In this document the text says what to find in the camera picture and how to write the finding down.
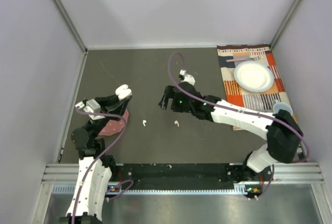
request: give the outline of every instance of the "dark gray floor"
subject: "dark gray floor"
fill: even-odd
[[[202,95],[225,99],[216,48],[190,48],[89,51],[76,101],[112,95],[125,83],[132,89],[127,132],[109,151],[117,163],[242,162],[250,151],[264,143],[260,137],[159,108],[165,86],[171,85],[167,62],[174,51],[184,54],[188,73],[195,77],[195,87]],[[181,60],[177,61],[173,64],[174,76],[181,68]],[[87,116],[73,113],[68,133],[87,120]],[[106,137],[106,145],[114,138]],[[70,136],[61,162],[78,162]]]

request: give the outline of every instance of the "white wall panel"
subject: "white wall panel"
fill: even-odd
[[[52,0],[0,0],[0,216],[29,223],[82,52]]]
[[[332,192],[332,3],[303,0],[274,55],[300,127]]]
[[[89,48],[271,42],[293,0],[62,0]]]

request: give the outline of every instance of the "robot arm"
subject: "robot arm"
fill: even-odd
[[[128,85],[119,87],[114,95],[108,97],[96,97],[92,100],[83,100],[75,105],[83,109],[86,113],[109,113],[123,115],[129,100],[132,98],[132,92]],[[89,115],[90,120],[82,127],[72,132],[71,139],[75,144],[79,154],[79,173],[76,182],[76,188],[67,210],[66,217],[61,217],[59,223],[70,224],[74,203],[77,198],[77,192],[81,186],[81,192],[75,214],[75,223],[101,224],[102,207],[107,184],[113,174],[117,174],[116,163],[113,156],[103,155],[92,166],[84,182],[82,178],[92,161],[105,150],[105,140],[96,139],[100,131],[111,119],[119,120],[113,117],[103,117]]]
[[[212,95],[202,96],[194,88],[195,79],[192,75],[188,75],[186,71],[181,70],[179,77],[181,79],[179,86],[188,93],[217,105],[237,109],[238,111],[231,111],[202,103],[187,96],[174,86],[166,86],[164,95],[159,103],[159,106],[162,109],[166,110],[169,99],[173,99],[171,109],[175,112],[191,113],[201,120],[235,125],[244,130],[255,133],[266,140],[267,144],[264,144],[260,149],[251,152],[244,161],[244,165],[249,167],[255,173],[259,173],[267,166],[277,162],[291,163],[293,161],[300,143],[300,139],[293,132],[271,119],[243,114],[244,111],[249,111],[273,117],[275,119],[278,118],[288,123],[302,135],[299,126],[288,112],[281,110],[277,114],[260,113],[244,107],[232,105],[227,101]]]

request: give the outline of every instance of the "striped placemat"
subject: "striped placemat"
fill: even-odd
[[[289,102],[284,83],[280,77],[270,47],[263,45],[226,45],[217,46],[220,70],[222,73],[226,98],[229,103],[262,112],[272,112],[274,100]],[[243,61],[226,62],[229,59],[243,59],[262,55],[256,62],[268,66],[274,76],[273,86],[266,92],[254,93],[242,88],[234,78],[234,70]]]

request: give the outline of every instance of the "purple cable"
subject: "purple cable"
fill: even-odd
[[[169,60],[168,60],[168,76],[170,77],[171,81],[174,83],[174,85],[181,91],[183,92],[184,94],[186,94],[187,96],[197,100],[197,101],[200,101],[200,102],[203,102],[203,103],[207,103],[209,105],[212,105],[212,106],[216,106],[216,107],[220,107],[220,108],[223,108],[223,109],[226,109],[226,110],[230,110],[230,111],[238,111],[237,109],[235,108],[232,108],[232,107],[228,107],[228,106],[221,106],[221,105],[218,105],[218,104],[215,104],[215,103],[212,103],[212,102],[209,102],[209,101],[206,101],[206,100],[203,100],[191,93],[188,93],[187,91],[183,90],[179,85],[178,83],[175,81],[174,77],[172,76],[171,74],[171,64],[172,64],[172,60],[174,59],[174,57],[176,55],[179,55],[182,59],[182,62],[183,62],[183,65],[184,65],[184,69],[186,69],[186,65],[185,65],[185,59],[183,57],[183,55],[180,53],[180,52],[174,52]],[[293,163],[300,163],[300,162],[304,162],[306,161],[309,156],[310,156],[310,148],[309,148],[309,145],[307,144],[307,142],[304,140],[304,138],[302,137],[302,135],[300,133],[298,133],[293,127],[291,127],[289,124],[285,123],[284,121],[280,120],[280,119],[277,119],[277,118],[273,118],[273,117],[270,117],[270,116],[267,116],[267,115],[263,115],[263,114],[258,114],[258,113],[252,113],[252,112],[249,112],[249,111],[244,111],[243,112],[244,114],[247,114],[247,115],[252,115],[252,116],[257,116],[257,117],[262,117],[262,118],[266,118],[266,119],[270,119],[272,121],[275,121],[275,122],[278,122],[279,124],[285,126],[286,128],[288,128],[289,130],[291,130],[296,136],[298,136],[298,138],[302,141],[302,143],[304,144],[304,146],[306,147],[306,150],[307,150],[307,155],[298,160],[298,161],[295,161]],[[265,192],[267,191],[267,189],[270,187],[271,183],[272,183],[272,180],[273,180],[273,176],[274,176],[274,165],[272,165],[272,174],[271,174],[271,177],[270,177],[270,180],[265,188],[265,190],[262,192],[262,194],[258,197],[262,197]]]
[[[274,164],[272,165],[272,173],[271,173],[270,180],[269,180],[268,184],[266,185],[264,191],[257,197],[257,200],[259,200],[263,195],[265,195],[266,191],[270,188],[271,183],[273,181],[273,176],[274,176]]]
[[[93,116],[104,116],[104,117],[114,117],[114,118],[118,118],[118,119],[121,119],[124,123],[124,126],[120,132],[120,134],[117,136],[117,138],[113,141],[113,143],[111,143],[102,153],[99,154],[98,157],[96,157],[92,163],[89,165],[89,167],[87,168],[87,170],[85,171],[84,175],[83,175],[83,178],[82,178],[82,182],[84,183],[85,179],[87,178],[88,176],[88,173],[90,171],[90,169],[92,168],[92,166],[98,161],[99,158],[102,157],[102,155],[104,155],[109,149],[111,149],[117,142],[118,140],[123,136],[125,130],[126,130],[126,127],[127,127],[127,122],[125,120],[125,118],[123,116],[120,116],[120,115],[116,115],[116,114],[103,114],[103,113],[98,113],[98,114],[95,114],[95,113],[86,113],[85,111],[81,111],[79,110],[78,108],[75,109],[77,113],[79,114],[83,114],[83,115],[93,115]],[[77,208],[77,204],[78,204],[78,199],[79,199],[79,195],[81,194],[81,191],[82,191],[82,186],[79,186],[78,190],[77,190],[77,195],[76,195],[76,199],[75,199],[75,203],[74,203],[74,208],[73,208],[73,213],[72,213],[72,221],[71,221],[71,224],[75,224],[75,214],[76,214],[76,208]]]
[[[109,189],[109,190],[107,191],[107,193],[110,192],[110,191],[111,191],[112,189],[114,189],[114,188],[119,188],[119,187],[121,187],[121,186],[122,186],[123,184],[125,184],[125,183],[130,183],[130,184],[129,184],[129,186],[126,187],[126,189],[123,190],[121,193],[117,194],[116,196],[114,196],[114,197],[112,197],[112,198],[109,198],[110,200],[114,200],[114,199],[117,199],[117,198],[119,198],[120,196],[122,196],[122,195],[123,195],[128,189],[130,189],[131,186],[133,186],[134,181],[133,181],[132,179],[124,180],[124,181],[120,182],[119,184],[115,185],[113,188]]]

